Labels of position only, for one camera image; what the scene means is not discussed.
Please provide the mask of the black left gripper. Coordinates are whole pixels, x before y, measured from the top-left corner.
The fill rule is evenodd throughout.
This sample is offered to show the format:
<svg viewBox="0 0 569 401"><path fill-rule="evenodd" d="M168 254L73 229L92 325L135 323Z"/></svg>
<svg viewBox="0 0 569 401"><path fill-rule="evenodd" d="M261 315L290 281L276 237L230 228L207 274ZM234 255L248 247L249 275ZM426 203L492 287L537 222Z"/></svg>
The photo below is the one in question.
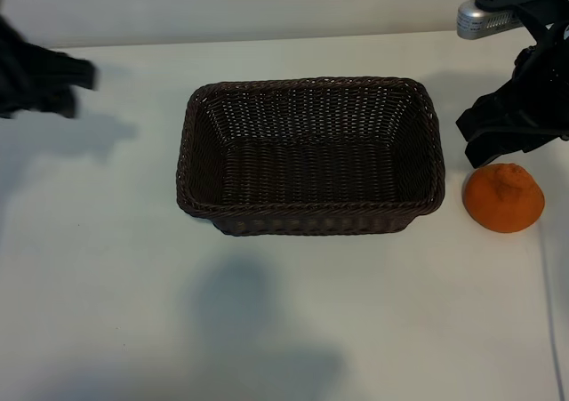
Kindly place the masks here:
<svg viewBox="0 0 569 401"><path fill-rule="evenodd" d="M1 17L1 118L12 119L19 110L53 113L76 119L76 96L71 89L38 94L36 77L42 72L48 51L26 41L4 16ZM98 70L89 61L56 52L49 60L47 76L52 82L95 90Z"/></svg>

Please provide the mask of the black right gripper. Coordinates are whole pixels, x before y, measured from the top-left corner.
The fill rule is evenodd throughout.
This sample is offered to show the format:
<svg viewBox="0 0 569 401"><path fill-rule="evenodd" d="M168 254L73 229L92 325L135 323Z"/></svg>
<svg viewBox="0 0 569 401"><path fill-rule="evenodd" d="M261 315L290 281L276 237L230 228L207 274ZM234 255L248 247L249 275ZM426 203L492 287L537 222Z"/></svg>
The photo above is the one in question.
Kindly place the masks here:
<svg viewBox="0 0 569 401"><path fill-rule="evenodd" d="M530 152L557 138L568 140L566 20L547 28L545 37L518 54L511 86L517 102L516 123L526 126L526 132L512 132L510 89L479 97L456 121L473 168L514 152Z"/></svg>

